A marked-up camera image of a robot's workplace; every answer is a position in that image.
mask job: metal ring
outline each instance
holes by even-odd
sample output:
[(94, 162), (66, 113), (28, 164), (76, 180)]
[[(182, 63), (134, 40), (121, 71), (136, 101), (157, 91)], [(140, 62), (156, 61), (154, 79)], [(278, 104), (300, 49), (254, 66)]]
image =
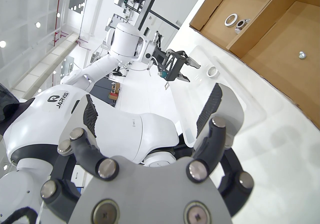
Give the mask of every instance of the metal ring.
[(229, 28), (233, 27), (238, 22), (238, 19), (238, 15), (233, 13), (225, 19), (224, 25)]

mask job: bolt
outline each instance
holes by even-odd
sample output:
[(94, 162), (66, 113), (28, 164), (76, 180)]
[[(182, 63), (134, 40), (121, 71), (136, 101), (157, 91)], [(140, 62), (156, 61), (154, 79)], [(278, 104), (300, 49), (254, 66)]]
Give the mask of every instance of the bolt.
[(92, 214), (94, 224), (114, 224), (119, 219), (119, 207), (110, 200), (106, 199), (96, 205)]
[(190, 224), (207, 224), (208, 217), (203, 208), (194, 206), (189, 209), (188, 221)]
[(59, 143), (57, 150), (58, 150), (58, 153), (66, 153), (67, 151), (70, 150), (70, 148), (71, 148), (70, 140), (65, 139), (64, 141)]
[(299, 58), (304, 60), (306, 58), (306, 54), (303, 51), (299, 52)]
[(117, 164), (112, 159), (105, 159), (101, 162), (98, 168), (98, 174), (101, 178), (107, 179), (112, 177), (117, 169)]
[(40, 195), (42, 198), (51, 197), (57, 190), (55, 181), (49, 180), (43, 184), (40, 190)]
[(82, 136), (83, 133), (84, 131), (82, 128), (75, 128), (70, 132), (70, 139), (72, 140), (78, 139)]
[(213, 125), (215, 125), (218, 128), (224, 128), (226, 126), (226, 122), (223, 118), (219, 116), (215, 116), (214, 118), (211, 119)]
[(189, 164), (189, 173), (196, 181), (203, 181), (208, 177), (207, 168), (202, 162), (197, 160), (194, 160)]
[(247, 189), (251, 189), (254, 186), (254, 183), (253, 183), (254, 180), (252, 176), (247, 172), (242, 172), (239, 175), (239, 182), (244, 188), (247, 188)]

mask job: metal nut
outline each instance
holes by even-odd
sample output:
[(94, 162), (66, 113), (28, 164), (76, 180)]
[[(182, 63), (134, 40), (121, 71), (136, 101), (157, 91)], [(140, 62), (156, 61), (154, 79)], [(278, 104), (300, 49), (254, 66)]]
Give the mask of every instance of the metal nut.
[(303, 51), (300, 51), (299, 52), (299, 58), (301, 59), (301, 60), (304, 60), (305, 58), (306, 58), (306, 54), (303, 52)]

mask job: white ring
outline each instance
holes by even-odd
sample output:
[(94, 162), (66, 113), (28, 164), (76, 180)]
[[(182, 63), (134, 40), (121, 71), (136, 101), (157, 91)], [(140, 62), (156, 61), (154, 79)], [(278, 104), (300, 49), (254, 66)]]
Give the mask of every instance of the white ring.
[[(229, 23), (227, 22), (231, 17), (234, 17), (234, 19), (232, 21), (230, 21)], [(236, 13), (231, 14), (230, 16), (228, 16), (225, 21), (224, 21), (224, 25), (226, 27), (233, 27), (237, 22), (238, 22), (238, 15)]]
[(210, 78), (215, 77), (218, 74), (218, 69), (214, 66), (211, 66), (208, 70), (207, 70), (207, 76)]

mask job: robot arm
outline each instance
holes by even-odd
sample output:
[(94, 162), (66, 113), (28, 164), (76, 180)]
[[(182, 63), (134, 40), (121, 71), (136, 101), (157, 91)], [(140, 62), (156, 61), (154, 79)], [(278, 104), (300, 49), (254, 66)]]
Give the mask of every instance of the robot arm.
[(156, 32), (154, 39), (148, 41), (134, 26), (118, 23), (115, 29), (110, 29), (107, 33), (109, 53), (84, 69), (70, 72), (60, 83), (73, 85), (90, 92), (95, 82), (118, 66), (123, 66), (130, 61), (157, 65), (159, 76), (166, 81), (174, 81), (177, 78), (190, 82), (181, 74), (180, 69), (184, 64), (197, 69), (200, 68), (200, 65), (188, 57), (184, 51), (161, 51), (160, 39), (160, 34)]

